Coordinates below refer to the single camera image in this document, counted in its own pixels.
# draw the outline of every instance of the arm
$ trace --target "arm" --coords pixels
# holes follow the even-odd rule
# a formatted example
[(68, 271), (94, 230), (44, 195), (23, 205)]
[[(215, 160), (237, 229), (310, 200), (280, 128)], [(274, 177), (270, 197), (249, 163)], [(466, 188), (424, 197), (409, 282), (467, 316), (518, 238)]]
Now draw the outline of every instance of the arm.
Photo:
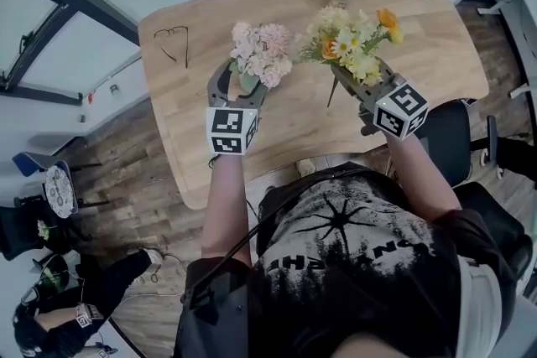
[(403, 192), (417, 216), (432, 222), (461, 208), (453, 189), (414, 134), (404, 141), (390, 135), (386, 140)]
[[(242, 157), (222, 155), (213, 166), (211, 190), (201, 234), (203, 258), (224, 257), (248, 233), (248, 210), (244, 190)], [(252, 266), (250, 246), (234, 256)]]
[(76, 308), (57, 309), (35, 317), (35, 320), (47, 332), (73, 319), (76, 319)]

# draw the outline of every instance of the flower stem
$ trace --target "flower stem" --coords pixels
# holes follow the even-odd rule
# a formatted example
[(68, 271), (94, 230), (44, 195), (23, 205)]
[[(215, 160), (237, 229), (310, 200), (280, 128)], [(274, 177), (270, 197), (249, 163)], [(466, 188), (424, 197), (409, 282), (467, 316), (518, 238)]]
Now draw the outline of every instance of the flower stem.
[(363, 45), (363, 53), (365, 55), (369, 54), (369, 51), (375, 49), (383, 39), (387, 38), (388, 32), (382, 33), (381, 29), (377, 29), (377, 31), (373, 34), (372, 38)]

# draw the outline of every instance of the pink flower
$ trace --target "pink flower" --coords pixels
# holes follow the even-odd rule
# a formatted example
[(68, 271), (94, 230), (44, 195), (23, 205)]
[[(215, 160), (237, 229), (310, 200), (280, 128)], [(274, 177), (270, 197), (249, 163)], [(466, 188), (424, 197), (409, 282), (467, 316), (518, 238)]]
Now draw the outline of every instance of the pink flower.
[(250, 55), (253, 54), (253, 50), (254, 46), (250, 44), (248, 38), (240, 38), (237, 41), (237, 46), (232, 49), (230, 56), (233, 59), (236, 59), (237, 57), (243, 57), (244, 59), (247, 59)]
[(246, 38), (250, 33), (250, 24), (236, 23), (232, 30), (233, 42)]
[(259, 37), (266, 44), (268, 55), (281, 57), (291, 40), (291, 33), (280, 24), (268, 24), (259, 29)]
[(279, 84), (282, 76), (290, 73), (293, 63), (287, 57), (276, 60), (271, 65), (264, 68), (263, 73), (259, 76), (262, 84), (268, 88), (273, 88)]
[(261, 76), (269, 62), (270, 58), (265, 51), (254, 54), (248, 59), (247, 71), (250, 75)]

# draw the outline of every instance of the black chair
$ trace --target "black chair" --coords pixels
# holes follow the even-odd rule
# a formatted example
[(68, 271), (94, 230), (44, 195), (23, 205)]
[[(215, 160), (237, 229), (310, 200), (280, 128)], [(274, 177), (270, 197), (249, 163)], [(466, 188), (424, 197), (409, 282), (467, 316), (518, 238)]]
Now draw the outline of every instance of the black chair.
[[(498, 134), (494, 117), (487, 118), (487, 160), (494, 163)], [(524, 227), (513, 218), (477, 182), (461, 184), (472, 172), (470, 122), (461, 101), (448, 101), (429, 112), (424, 125), (416, 132), (424, 148), (466, 209), (478, 212), (517, 279), (520, 279), (533, 256), (533, 242)]]
[[(38, 220), (50, 227), (48, 241), (39, 237)], [(43, 247), (65, 254), (71, 249), (69, 231), (80, 234), (71, 219), (59, 218), (42, 198), (28, 200), (18, 208), (0, 207), (0, 252), (8, 261), (23, 252)]]

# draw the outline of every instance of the office chair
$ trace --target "office chair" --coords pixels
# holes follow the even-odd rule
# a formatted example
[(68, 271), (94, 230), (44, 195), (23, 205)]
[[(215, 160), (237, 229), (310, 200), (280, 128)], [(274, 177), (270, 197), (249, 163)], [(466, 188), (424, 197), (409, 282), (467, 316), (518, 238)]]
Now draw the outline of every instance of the office chair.
[[(524, 227), (512, 217), (477, 182), (461, 184), (472, 172), (471, 154), (476, 149), (470, 138), (467, 108), (461, 101), (448, 101), (429, 112), (423, 126), (416, 131), (425, 150), (465, 209), (478, 212), (498, 245), (503, 257), (520, 279), (533, 255), (533, 241)], [(497, 156), (498, 132), (496, 119), (487, 118), (486, 162), (494, 163)]]

